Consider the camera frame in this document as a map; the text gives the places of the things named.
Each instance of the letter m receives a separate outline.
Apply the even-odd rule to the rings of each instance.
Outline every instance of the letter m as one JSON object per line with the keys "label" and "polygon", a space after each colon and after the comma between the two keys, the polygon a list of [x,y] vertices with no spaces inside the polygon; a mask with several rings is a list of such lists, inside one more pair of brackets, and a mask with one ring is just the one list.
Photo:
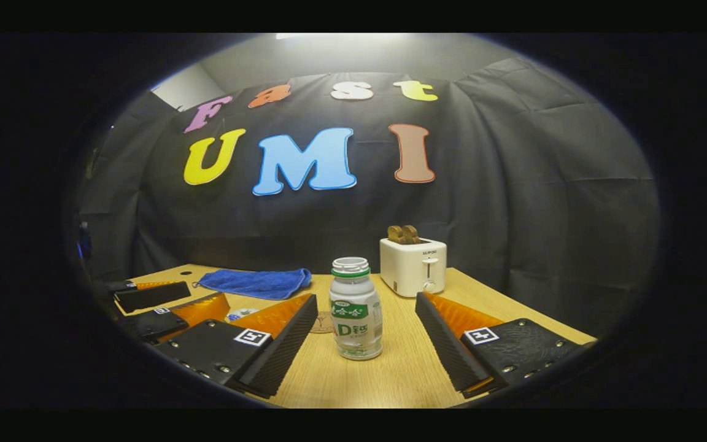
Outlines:
{"label": "letter m", "polygon": [[304,151],[300,151],[293,138],[277,135],[258,143],[263,149],[261,179],[253,193],[258,196],[274,195],[283,190],[277,181],[277,171],[282,171],[293,190],[299,190],[312,166],[315,176],[308,184],[315,190],[348,188],[356,184],[356,177],[348,171],[346,153],[348,138],[354,134],[350,128],[330,128],[318,132]]}

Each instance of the white toaster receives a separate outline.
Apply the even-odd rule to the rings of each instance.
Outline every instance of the white toaster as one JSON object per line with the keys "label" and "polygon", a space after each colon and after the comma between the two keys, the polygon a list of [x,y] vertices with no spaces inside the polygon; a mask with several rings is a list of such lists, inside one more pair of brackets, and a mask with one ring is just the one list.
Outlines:
{"label": "white toaster", "polygon": [[423,289],[438,293],[446,285],[446,244],[419,239],[420,244],[381,240],[381,279],[401,297],[415,298]]}

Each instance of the bottle label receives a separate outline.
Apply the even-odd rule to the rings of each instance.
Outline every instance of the bottle label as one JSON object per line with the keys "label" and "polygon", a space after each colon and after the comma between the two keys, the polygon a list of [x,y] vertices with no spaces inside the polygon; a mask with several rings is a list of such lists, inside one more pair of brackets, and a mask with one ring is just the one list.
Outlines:
{"label": "bottle label", "polygon": [[331,315],[340,319],[364,319],[369,312],[367,304],[351,304],[344,300],[336,300],[331,303]]}

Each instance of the blue microfiber cloth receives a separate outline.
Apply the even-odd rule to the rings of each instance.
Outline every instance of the blue microfiber cloth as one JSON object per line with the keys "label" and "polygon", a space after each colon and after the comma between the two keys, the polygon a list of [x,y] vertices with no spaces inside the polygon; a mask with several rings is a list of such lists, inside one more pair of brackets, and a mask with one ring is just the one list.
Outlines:
{"label": "blue microfiber cloth", "polygon": [[286,300],[309,286],[312,275],[306,268],[294,271],[233,271],[219,269],[198,282],[207,289],[266,300]]}

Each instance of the table surface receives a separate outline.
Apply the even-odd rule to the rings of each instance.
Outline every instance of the table surface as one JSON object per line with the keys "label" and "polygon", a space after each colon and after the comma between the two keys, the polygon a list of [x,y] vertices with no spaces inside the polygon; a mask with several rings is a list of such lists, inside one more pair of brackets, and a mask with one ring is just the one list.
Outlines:
{"label": "table surface", "polygon": [[[133,282],[185,281],[191,297],[163,304],[173,308],[216,291],[193,287],[204,274],[218,268],[185,264],[130,279]],[[330,274],[312,275],[311,285],[294,296],[316,293],[318,311],[329,311]],[[267,402],[284,408],[448,408],[466,400],[456,392],[449,375],[415,313],[415,299],[399,297],[378,274],[371,275],[384,313],[384,352],[367,361],[345,359],[334,348],[333,333],[310,333],[298,351],[277,395]],[[226,293],[231,310],[263,309],[280,301]],[[447,269],[446,289],[440,296],[503,320],[530,319],[578,344],[595,338],[516,302],[454,268]],[[152,310],[133,311],[138,314]]]}

